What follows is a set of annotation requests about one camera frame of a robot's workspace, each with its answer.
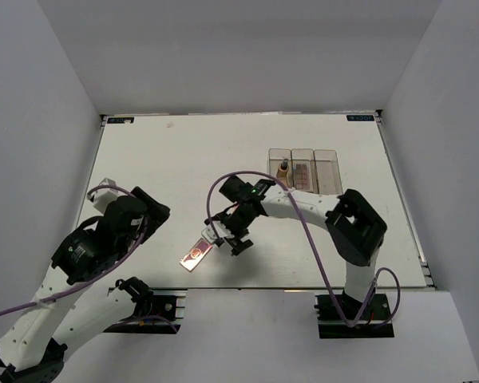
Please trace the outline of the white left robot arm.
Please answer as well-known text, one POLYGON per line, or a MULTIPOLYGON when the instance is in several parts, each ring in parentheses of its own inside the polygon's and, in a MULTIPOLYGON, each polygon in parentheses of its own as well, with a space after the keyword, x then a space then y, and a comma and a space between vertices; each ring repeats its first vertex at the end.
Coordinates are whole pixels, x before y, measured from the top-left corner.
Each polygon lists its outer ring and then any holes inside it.
POLYGON ((32 300, 0 312, 0 317, 21 314, 0 337, 0 382, 52 382, 75 351, 111 327, 147 322, 178 331, 152 288, 137 277, 117 280, 104 299, 66 320, 78 299, 170 216, 169 207, 141 188, 127 191, 110 180, 90 189, 86 197, 97 215, 61 242, 32 300))

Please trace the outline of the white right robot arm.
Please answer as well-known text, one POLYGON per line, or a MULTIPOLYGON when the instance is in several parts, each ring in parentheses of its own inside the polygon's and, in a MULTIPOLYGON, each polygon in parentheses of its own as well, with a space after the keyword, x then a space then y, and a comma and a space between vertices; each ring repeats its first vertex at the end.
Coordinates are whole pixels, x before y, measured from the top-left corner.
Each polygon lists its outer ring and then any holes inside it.
POLYGON ((342 195, 291 190, 262 172, 236 171, 208 189, 203 207, 173 195, 165 225, 121 267, 157 289, 331 289, 324 251, 345 265, 344 306, 371 312, 376 258, 387 225, 353 189, 342 195), (215 205, 212 197, 223 202, 215 205))

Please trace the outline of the rose gold blush palette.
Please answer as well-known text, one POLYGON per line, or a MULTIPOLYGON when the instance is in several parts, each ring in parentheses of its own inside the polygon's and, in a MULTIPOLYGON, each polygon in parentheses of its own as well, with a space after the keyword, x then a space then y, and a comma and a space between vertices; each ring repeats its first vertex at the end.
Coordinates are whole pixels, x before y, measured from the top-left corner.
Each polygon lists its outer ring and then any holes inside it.
POLYGON ((180 260, 180 265, 188 272, 192 272, 212 248, 213 243, 200 238, 180 260))

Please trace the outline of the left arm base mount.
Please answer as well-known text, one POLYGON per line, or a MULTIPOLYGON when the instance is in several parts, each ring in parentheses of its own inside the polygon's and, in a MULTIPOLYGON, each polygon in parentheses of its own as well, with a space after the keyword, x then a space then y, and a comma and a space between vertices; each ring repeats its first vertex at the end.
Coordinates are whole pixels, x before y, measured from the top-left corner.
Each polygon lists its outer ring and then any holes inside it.
POLYGON ((186 290, 156 290, 137 277, 118 279, 116 288, 125 290, 133 297, 133 314, 112 324, 105 333, 111 334, 176 334, 181 326, 186 290))

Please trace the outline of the clear pink eyeshadow palette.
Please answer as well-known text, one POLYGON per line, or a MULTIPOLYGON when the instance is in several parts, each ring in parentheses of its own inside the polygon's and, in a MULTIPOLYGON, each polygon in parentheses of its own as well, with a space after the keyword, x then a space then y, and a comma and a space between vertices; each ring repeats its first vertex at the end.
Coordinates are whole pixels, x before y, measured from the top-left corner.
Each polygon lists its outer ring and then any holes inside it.
POLYGON ((308 163, 297 162, 293 167, 293 183, 297 190, 311 190, 311 170, 308 163))

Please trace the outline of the small foundation pump bottle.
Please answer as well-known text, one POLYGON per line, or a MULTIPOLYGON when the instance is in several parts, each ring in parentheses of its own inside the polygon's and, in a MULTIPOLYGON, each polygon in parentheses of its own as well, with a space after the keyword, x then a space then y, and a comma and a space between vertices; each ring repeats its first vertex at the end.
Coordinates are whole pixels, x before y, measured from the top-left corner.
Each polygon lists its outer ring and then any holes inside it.
POLYGON ((289 187, 288 173, 289 160, 288 158, 283 158, 282 162, 278 166, 276 178, 287 188, 289 187))

